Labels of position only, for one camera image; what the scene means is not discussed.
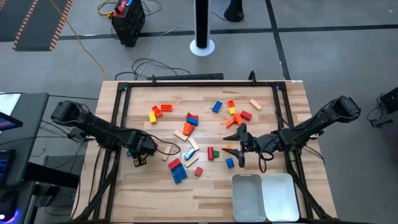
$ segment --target yellow cable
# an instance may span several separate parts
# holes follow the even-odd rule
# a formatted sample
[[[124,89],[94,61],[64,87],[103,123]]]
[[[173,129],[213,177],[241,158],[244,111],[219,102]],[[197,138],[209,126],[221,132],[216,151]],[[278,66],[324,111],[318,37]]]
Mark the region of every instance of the yellow cable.
[[[105,1],[101,2],[99,5],[97,5],[97,12],[98,12],[99,15],[109,17],[109,15],[112,15],[112,14],[113,14],[112,11],[110,11],[110,12],[101,12],[101,11],[99,10],[99,8],[100,8],[102,5],[104,5],[105,3],[109,2],[109,1],[110,1],[110,0],[105,0]]]
[[[51,4],[54,6],[55,10],[57,10],[57,12],[58,12],[58,13],[60,14],[60,16],[62,17],[62,12],[61,12],[60,8],[58,8],[58,6],[54,3],[53,0],[50,0],[50,2],[51,2]],[[73,33],[75,34],[77,40],[79,40],[79,43],[80,43],[81,47],[83,48],[83,50],[95,61],[95,63],[98,65],[99,69],[101,69],[101,71],[104,73],[104,79],[107,80],[107,79],[108,79],[108,76],[107,76],[105,70],[101,67],[100,63],[98,63],[98,61],[94,58],[94,56],[92,56],[92,54],[90,54],[89,51],[87,51],[87,50],[85,49],[85,46],[84,46],[83,43],[81,42],[79,35],[77,35],[77,33],[75,32],[75,30],[73,29],[73,27],[70,25],[68,19],[65,18],[65,20],[66,20],[68,26],[70,27],[70,29],[71,29],[71,30],[73,31]]]

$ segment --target gray floor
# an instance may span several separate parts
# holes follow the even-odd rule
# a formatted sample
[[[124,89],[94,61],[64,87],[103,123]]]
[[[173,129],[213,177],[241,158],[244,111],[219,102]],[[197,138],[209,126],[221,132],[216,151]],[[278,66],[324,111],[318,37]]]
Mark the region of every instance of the gray floor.
[[[162,11],[147,18],[144,32],[162,32],[177,25],[193,26],[191,0],[159,0]],[[110,21],[95,12],[101,2],[75,0],[68,19],[79,34],[109,34]],[[227,0],[213,0],[212,11],[223,15]],[[378,0],[272,0],[279,27],[360,26],[396,24],[397,1]],[[149,2],[151,10],[156,3]],[[270,28],[263,0],[245,0],[245,22],[230,24],[211,17],[212,29]],[[71,35],[64,27],[62,35]],[[164,37],[154,59],[192,73],[223,72],[226,79],[246,79],[251,70],[258,78],[283,79],[272,34],[212,35],[215,52],[207,58],[194,57],[188,48],[194,36]],[[312,111],[331,98],[352,96],[363,115],[350,124],[329,127],[320,138],[333,199],[342,220],[395,223],[398,218],[397,126],[372,128],[366,114],[376,106],[376,97],[398,86],[398,30],[357,30],[338,32],[296,32],[280,34],[293,80],[303,80]],[[129,71],[138,58],[148,57],[156,38],[140,38],[134,48],[117,40],[84,40],[112,80],[116,73]],[[15,52],[12,43],[0,43],[0,91],[47,91],[50,94],[98,97],[104,77],[75,40],[62,40],[53,52]],[[167,70],[147,66],[145,75],[171,75]],[[45,115],[58,98],[51,98]],[[81,100],[91,109],[95,101]],[[77,145],[67,140],[39,139],[37,155],[76,153]],[[42,162],[44,157],[34,158]],[[67,213],[70,208],[54,213]],[[65,217],[39,212],[37,223],[52,223]]]

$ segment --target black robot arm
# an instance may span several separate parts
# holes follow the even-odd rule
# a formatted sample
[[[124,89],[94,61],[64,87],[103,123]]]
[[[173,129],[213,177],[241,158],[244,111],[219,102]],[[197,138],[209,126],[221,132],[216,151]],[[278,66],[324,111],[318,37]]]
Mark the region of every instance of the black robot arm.
[[[141,156],[153,156],[157,149],[156,143],[146,132],[120,128],[93,115],[82,104],[73,101],[59,102],[51,119],[57,124],[76,127],[86,135],[94,136],[103,148],[115,151],[121,146],[126,147],[135,159],[136,167],[146,164]]]
[[[256,152],[272,154],[276,150],[282,152],[291,148],[301,148],[313,134],[323,132],[323,129],[335,122],[349,123],[359,118],[361,109],[356,103],[345,96],[332,100],[322,107],[313,117],[294,126],[273,131],[270,134],[253,137],[245,124],[242,124],[236,134],[225,137],[224,140],[240,141],[241,150],[223,149],[224,151],[236,156],[239,166],[244,167],[244,153]]]

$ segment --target red lego brick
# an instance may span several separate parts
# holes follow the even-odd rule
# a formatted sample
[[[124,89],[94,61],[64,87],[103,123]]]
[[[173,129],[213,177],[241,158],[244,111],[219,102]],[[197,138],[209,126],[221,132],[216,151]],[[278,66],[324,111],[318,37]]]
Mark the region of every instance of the red lego brick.
[[[200,177],[202,172],[203,172],[203,169],[200,167],[197,167],[197,169],[195,170],[195,176]]]
[[[234,114],[234,121],[235,121],[238,125],[243,124],[243,119],[242,119],[241,115],[238,114],[238,113]]]
[[[242,111],[242,113],[241,113],[241,117],[242,117],[243,119],[245,119],[246,121],[250,121],[250,119],[251,119],[252,116],[253,116],[253,115],[249,114],[249,113],[246,112],[246,111]]]
[[[228,105],[228,107],[233,107],[235,106],[235,103],[233,100],[229,100],[228,102],[226,102],[226,104]]]
[[[161,105],[160,110],[161,111],[173,111],[173,105]]]
[[[163,113],[161,112],[161,110],[157,106],[153,106],[152,110],[155,112],[156,116],[162,116],[163,115]]]
[[[172,170],[180,164],[181,164],[181,161],[178,158],[176,158],[171,163],[169,163],[169,169]]]
[[[190,130],[191,126],[193,126],[193,125],[190,123],[185,123],[184,130],[182,131],[182,134],[189,135],[189,130]]]
[[[207,158],[209,160],[213,160],[214,159],[214,150],[213,147],[207,147]]]
[[[190,124],[188,135],[191,135],[191,134],[192,134],[192,131],[193,131],[194,129],[195,129],[195,125]]]
[[[226,128],[229,128],[234,123],[233,119],[229,119],[226,121]]]
[[[192,115],[190,113],[187,113],[187,118],[199,119],[199,115]]]

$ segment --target blue light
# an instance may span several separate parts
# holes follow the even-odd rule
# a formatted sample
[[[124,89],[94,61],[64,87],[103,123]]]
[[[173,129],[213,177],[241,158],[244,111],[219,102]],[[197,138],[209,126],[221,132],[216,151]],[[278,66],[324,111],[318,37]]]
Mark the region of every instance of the blue light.
[[[14,221],[16,221],[18,219],[19,219],[19,210],[16,210],[12,219],[10,219],[10,220],[8,220],[6,222],[0,222],[0,223],[11,224],[11,223],[14,223]]]

